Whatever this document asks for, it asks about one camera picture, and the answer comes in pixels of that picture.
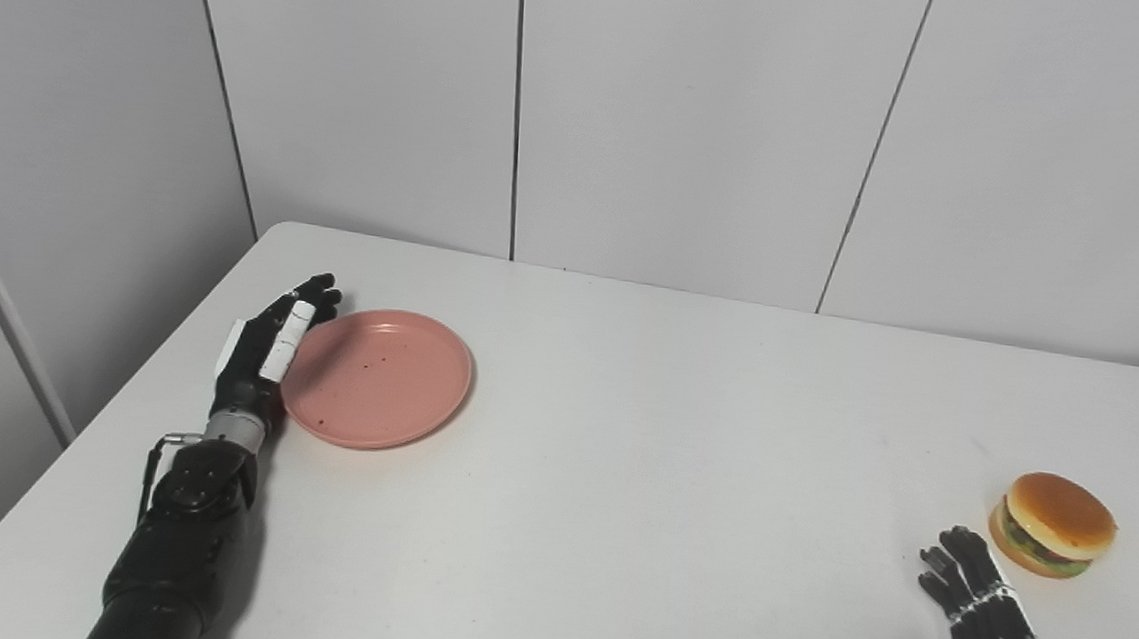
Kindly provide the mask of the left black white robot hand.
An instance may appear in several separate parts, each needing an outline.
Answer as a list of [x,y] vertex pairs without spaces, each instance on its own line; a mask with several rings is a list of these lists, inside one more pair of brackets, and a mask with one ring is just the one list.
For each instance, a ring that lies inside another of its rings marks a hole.
[[280,382],[300,339],[337,316],[344,295],[335,282],[334,275],[312,275],[243,323],[226,364],[219,368],[210,417],[251,415],[272,431],[282,418]]

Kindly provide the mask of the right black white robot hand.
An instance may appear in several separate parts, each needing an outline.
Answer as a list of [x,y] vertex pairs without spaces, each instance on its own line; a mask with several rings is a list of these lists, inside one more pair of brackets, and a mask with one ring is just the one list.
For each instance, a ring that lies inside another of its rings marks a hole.
[[918,585],[947,616],[950,639],[1038,639],[983,536],[947,529],[919,556]]

